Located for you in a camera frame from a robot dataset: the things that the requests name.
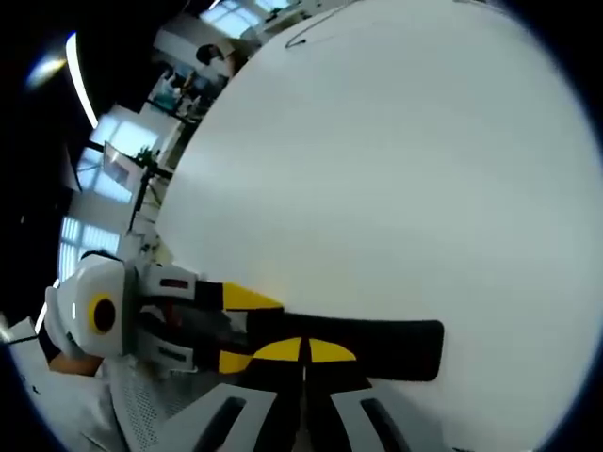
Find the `fluorescent light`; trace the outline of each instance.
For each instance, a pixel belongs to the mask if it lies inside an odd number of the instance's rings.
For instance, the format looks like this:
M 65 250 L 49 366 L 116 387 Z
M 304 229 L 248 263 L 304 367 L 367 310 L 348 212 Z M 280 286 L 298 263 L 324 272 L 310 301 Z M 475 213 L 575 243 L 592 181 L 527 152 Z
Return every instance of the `fluorescent light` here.
M 84 80 L 82 79 L 82 73 L 79 70 L 79 62 L 77 61 L 77 44 L 75 41 L 75 33 L 73 33 L 67 39 L 67 43 L 65 44 L 65 52 L 67 53 L 67 64 L 69 66 L 69 72 L 72 75 L 73 85 L 75 86 L 77 97 L 79 97 L 79 102 L 81 102 L 82 106 L 84 107 L 86 116 L 88 116 L 88 121 L 90 121 L 92 128 L 95 129 L 98 126 L 98 120 L 94 115 L 94 110 L 92 110 L 92 105 L 90 104 L 88 94 L 86 94 L 86 89 L 84 89 Z
M 58 283 L 59 283 L 59 281 L 56 280 L 55 283 L 53 284 L 53 287 L 57 288 Z M 48 311 L 48 306 L 46 306 L 46 303 L 44 302 L 43 306 L 41 307 L 40 315 L 38 315 L 38 320 L 36 320 L 36 326 L 34 327 L 34 331 L 36 332 L 36 334 L 40 334 L 41 324 L 44 323 L 44 318 L 46 317 L 46 311 Z

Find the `white table surface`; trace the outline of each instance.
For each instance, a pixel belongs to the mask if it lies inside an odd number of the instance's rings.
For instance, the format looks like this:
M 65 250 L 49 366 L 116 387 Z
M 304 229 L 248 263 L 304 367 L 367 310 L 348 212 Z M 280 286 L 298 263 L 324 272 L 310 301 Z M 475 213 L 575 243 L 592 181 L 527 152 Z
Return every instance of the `white table surface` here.
M 365 1 L 284 49 L 315 20 L 209 111 L 161 237 L 178 263 L 291 311 L 441 320 L 437 380 L 393 384 L 450 445 L 538 446 L 603 323 L 603 171 L 578 101 L 487 8 Z

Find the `white wall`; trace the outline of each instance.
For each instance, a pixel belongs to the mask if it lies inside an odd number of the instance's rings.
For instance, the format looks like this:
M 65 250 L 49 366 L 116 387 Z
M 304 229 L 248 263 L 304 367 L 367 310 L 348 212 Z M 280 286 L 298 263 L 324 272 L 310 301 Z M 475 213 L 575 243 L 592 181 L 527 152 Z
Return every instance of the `white wall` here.
M 153 61 L 153 63 L 162 62 L 162 63 L 168 63 L 171 66 L 175 66 L 178 63 L 182 62 L 175 56 L 173 56 L 171 54 L 167 54 L 166 52 L 164 52 L 162 50 L 159 50 L 157 47 L 155 48 L 155 52 L 153 53 L 151 60 Z
M 187 40 L 197 48 L 226 38 L 226 35 L 213 26 L 187 14 L 174 17 L 162 29 Z
M 155 37 L 154 46 L 155 49 L 192 66 L 198 71 L 202 71 L 205 68 L 205 65 L 198 61 L 195 56 L 199 46 L 170 31 L 159 30 Z
M 74 193 L 69 216 L 119 233 L 127 227 L 128 204 L 115 202 L 91 191 Z

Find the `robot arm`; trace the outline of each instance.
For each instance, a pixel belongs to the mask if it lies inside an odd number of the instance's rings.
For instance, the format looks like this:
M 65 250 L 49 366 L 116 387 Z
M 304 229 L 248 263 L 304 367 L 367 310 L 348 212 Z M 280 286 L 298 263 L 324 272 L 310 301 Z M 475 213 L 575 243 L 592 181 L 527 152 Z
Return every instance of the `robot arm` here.
M 182 341 L 170 326 L 140 316 L 144 305 L 168 302 L 201 311 L 282 311 L 282 305 L 272 299 L 235 284 L 199 281 L 178 266 L 135 266 L 99 255 L 82 259 L 72 277 L 57 289 L 49 287 L 46 302 L 46 329 L 70 358 L 135 354 L 185 371 L 195 369 L 193 355 L 203 345 Z M 208 339 L 208 347 L 218 347 L 208 336 L 202 337 Z M 213 354 L 198 353 L 202 355 L 213 359 Z

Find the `cable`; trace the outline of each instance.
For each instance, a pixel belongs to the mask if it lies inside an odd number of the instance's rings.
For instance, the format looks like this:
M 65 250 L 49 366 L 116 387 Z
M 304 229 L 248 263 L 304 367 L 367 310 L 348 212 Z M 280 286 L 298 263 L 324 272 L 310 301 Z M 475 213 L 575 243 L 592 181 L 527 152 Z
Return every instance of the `cable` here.
M 170 184 L 170 181 L 166 181 L 165 178 L 163 178 L 161 176 L 157 176 L 157 175 L 154 176 L 153 182 L 156 182 L 156 183 L 161 184 L 163 186 L 168 186 Z
M 155 220 L 154 219 L 150 219 L 147 216 L 142 215 L 140 212 L 137 213 L 136 218 L 140 218 L 140 219 L 146 221 L 147 223 L 155 224 Z
M 503 7 L 499 7 L 496 5 L 491 5 L 488 3 L 483 3 L 479 0 L 452 0 L 454 3 L 465 3 L 468 5 L 473 5 L 474 7 L 480 7 L 480 8 L 486 8 L 486 9 L 490 9 L 493 12 L 497 12 L 499 14 L 504 14 L 505 16 L 511 16 L 510 11 L 506 10 Z
M 145 201 L 142 203 L 142 205 L 150 205 L 151 207 L 155 207 L 157 209 L 161 208 L 161 206 L 159 204 L 157 204 L 156 202 L 152 202 L 152 201 Z
M 78 168 L 77 172 L 84 172 L 84 171 L 88 171 L 88 170 L 96 170 L 97 168 L 100 168 L 101 164 L 97 163 L 96 165 L 90 165 L 89 167 L 85 167 L 85 168 Z
M 331 14 L 329 14 L 327 16 L 324 16 L 322 19 L 320 19 L 319 21 L 314 22 L 313 24 L 308 25 L 302 31 L 300 31 L 299 33 L 297 33 L 293 38 L 291 38 L 290 40 L 288 40 L 286 42 L 285 49 L 290 49 L 291 47 L 295 47 L 296 45 L 300 45 L 300 44 L 306 44 L 306 40 L 298 40 L 297 42 L 293 42 L 293 41 L 296 40 L 297 38 L 299 38 L 301 35 L 303 35 L 306 31 L 311 30 L 312 28 L 314 28 L 318 24 L 322 24 L 323 22 L 328 21 L 333 16 L 335 16 L 335 14 L 337 14 L 338 12 L 343 11 L 345 8 L 347 8 L 348 6 L 350 6 L 352 3 L 356 3 L 358 1 L 360 1 L 360 0 L 350 0 L 349 3 L 346 3 L 345 5 L 339 7 L 338 9 L 334 9 L 333 11 L 331 11 Z
M 188 8 L 188 5 L 190 5 L 190 0 L 187 0 L 187 2 L 185 3 L 185 5 L 182 7 L 182 10 L 180 11 L 179 14 L 182 14 L 183 12 L 185 12 L 185 9 Z
M 157 207 L 161 207 L 161 201 L 159 200 L 159 196 L 157 195 L 157 192 L 155 191 L 155 188 L 151 184 L 149 184 L 149 188 L 151 189 L 151 194 L 155 198 L 155 202 L 157 203 Z
M 38 339 L 38 336 L 22 337 L 21 339 L 15 339 L 14 341 L 3 342 L 3 343 L 0 343 L 0 344 L 3 345 L 3 346 L 14 346 L 15 344 L 20 344 L 22 342 L 33 341 L 34 339 Z

